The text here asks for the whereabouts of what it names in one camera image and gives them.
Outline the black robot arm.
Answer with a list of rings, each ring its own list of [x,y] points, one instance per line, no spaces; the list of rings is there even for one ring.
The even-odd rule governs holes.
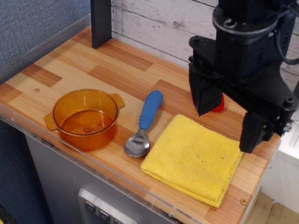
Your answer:
[[[213,11],[216,38],[194,36],[189,44],[189,84],[199,115],[224,95],[246,110],[240,150],[282,135],[298,100],[282,78],[294,28],[296,0],[219,0]]]

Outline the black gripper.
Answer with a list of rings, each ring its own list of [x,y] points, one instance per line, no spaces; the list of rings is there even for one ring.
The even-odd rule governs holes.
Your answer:
[[[292,125],[298,101],[282,78],[294,18],[266,15],[247,21],[215,9],[215,39],[194,36],[189,44],[189,84],[194,107],[204,115],[229,96],[246,110],[240,150],[253,153],[273,134],[282,135]]]

